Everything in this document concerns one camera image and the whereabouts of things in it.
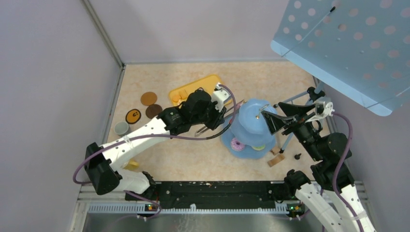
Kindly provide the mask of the square orange biscuit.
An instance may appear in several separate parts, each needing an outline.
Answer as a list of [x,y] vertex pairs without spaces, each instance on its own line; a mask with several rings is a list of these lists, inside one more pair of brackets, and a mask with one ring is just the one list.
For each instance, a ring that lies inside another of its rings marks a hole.
[[184,89],[180,90],[178,93],[179,93],[179,96],[180,96],[181,99],[186,99],[188,97],[188,93]]

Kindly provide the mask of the round orange biscuit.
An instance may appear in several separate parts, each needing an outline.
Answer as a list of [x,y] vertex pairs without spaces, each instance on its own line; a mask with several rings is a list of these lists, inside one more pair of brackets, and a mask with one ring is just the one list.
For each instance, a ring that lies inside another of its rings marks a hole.
[[172,96],[172,101],[174,103],[178,103],[180,101],[180,99],[181,99],[181,96],[179,94],[175,94],[175,95]]

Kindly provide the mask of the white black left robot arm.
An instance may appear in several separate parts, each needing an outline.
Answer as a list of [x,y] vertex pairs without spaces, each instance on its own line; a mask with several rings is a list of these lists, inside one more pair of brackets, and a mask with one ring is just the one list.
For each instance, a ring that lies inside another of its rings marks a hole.
[[84,168],[97,195],[128,190],[149,200],[155,194],[152,177],[127,170],[125,167],[130,159],[158,143],[170,139],[187,140],[183,133],[192,126],[203,124],[215,130],[224,123],[225,104],[232,99],[232,92],[222,84],[217,84],[212,94],[199,88],[179,105],[163,109],[139,129],[111,143],[91,143],[86,147],[85,160],[80,167]]

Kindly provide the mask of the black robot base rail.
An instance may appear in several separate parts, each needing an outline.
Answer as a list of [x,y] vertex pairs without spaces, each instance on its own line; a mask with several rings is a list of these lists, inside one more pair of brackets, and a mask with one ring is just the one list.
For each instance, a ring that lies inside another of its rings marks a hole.
[[163,181],[150,186],[142,197],[163,209],[273,209],[294,201],[283,182],[277,181]]

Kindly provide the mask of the green frosted donut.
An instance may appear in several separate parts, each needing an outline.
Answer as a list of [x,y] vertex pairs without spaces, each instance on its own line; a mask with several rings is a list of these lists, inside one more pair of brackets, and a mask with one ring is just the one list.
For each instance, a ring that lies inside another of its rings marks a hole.
[[252,146],[251,148],[252,148],[253,150],[256,150],[256,151],[261,151],[261,150],[265,149],[265,145]]

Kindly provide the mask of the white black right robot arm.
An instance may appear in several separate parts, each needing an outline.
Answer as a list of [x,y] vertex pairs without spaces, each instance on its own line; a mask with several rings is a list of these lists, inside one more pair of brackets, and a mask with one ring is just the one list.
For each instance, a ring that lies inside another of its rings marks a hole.
[[314,184],[302,171],[290,170],[285,179],[283,192],[289,199],[298,199],[308,207],[328,232],[374,232],[373,226],[357,193],[354,179],[344,163],[351,157],[352,125],[346,119],[349,135],[333,132],[320,136],[319,122],[335,113],[333,103],[320,98],[311,105],[278,103],[285,114],[279,116],[267,110],[261,111],[271,134],[280,131],[292,133],[310,157],[316,161],[312,174],[321,187]]

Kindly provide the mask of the purple frosted donut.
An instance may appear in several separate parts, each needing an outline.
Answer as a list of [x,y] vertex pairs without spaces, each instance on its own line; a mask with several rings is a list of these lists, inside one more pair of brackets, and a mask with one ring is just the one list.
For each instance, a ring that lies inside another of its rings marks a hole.
[[231,149],[233,151],[240,152],[245,149],[246,145],[238,141],[236,138],[233,138],[230,142]]

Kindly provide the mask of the metal food tongs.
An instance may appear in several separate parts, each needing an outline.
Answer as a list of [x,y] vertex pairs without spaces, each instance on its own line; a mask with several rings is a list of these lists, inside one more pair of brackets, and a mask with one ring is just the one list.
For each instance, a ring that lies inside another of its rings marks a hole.
[[[219,118],[217,119],[218,125],[216,126],[216,128],[217,128],[218,126],[222,125],[222,124],[225,122],[226,119],[228,119],[229,117],[231,117],[231,116],[233,115],[233,112],[231,112],[231,111],[233,111],[233,110],[238,110],[238,109],[239,109],[243,104],[245,104],[246,102],[247,102],[246,100],[241,100],[241,101],[239,101],[235,106],[231,106],[230,108],[228,108],[228,109],[225,111],[225,114],[222,115],[222,117],[219,117]],[[210,130],[210,128],[205,125],[205,126],[203,126],[202,128],[198,129],[198,130],[195,132],[194,137],[199,137],[200,135],[202,135],[203,133],[207,132],[208,130]]]

